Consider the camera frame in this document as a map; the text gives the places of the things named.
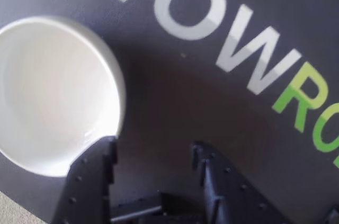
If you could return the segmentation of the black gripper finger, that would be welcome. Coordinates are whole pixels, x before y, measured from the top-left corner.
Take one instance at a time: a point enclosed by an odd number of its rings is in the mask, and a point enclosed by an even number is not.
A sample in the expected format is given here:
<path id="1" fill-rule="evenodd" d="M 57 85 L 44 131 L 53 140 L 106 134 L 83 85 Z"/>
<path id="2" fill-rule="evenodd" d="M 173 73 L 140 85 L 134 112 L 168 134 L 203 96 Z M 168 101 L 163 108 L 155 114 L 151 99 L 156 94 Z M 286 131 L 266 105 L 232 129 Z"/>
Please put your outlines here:
<path id="1" fill-rule="evenodd" d="M 291 223 L 211 144 L 192 145 L 203 188 L 206 223 Z"/>
<path id="2" fill-rule="evenodd" d="M 52 223 L 110 223 L 109 187 L 117 163 L 114 136 L 99 139 L 74 160 Z"/>

